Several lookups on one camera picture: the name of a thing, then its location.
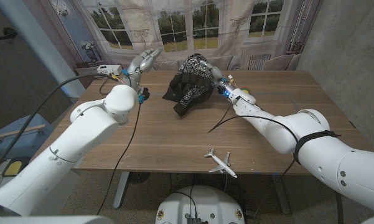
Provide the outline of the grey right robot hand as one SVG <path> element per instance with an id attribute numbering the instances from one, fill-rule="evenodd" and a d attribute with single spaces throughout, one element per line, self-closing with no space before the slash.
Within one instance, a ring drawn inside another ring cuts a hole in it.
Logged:
<path id="1" fill-rule="evenodd" d="M 212 74 L 213 82 L 217 87 L 219 94 L 229 98 L 235 87 L 232 86 L 231 83 L 223 76 L 221 70 L 203 60 L 200 61 L 200 64 L 207 68 Z"/>

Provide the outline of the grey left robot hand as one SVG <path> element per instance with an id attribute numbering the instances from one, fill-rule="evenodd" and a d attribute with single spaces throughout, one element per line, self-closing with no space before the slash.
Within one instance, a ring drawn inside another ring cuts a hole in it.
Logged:
<path id="1" fill-rule="evenodd" d="M 140 56 L 135 57 L 129 67 L 126 69 L 127 72 L 124 73 L 122 81 L 127 86 L 133 88 L 137 93 L 140 92 L 140 79 L 143 72 L 149 72 L 155 62 L 155 59 L 161 54 L 162 48 L 158 49 L 147 49 Z"/>

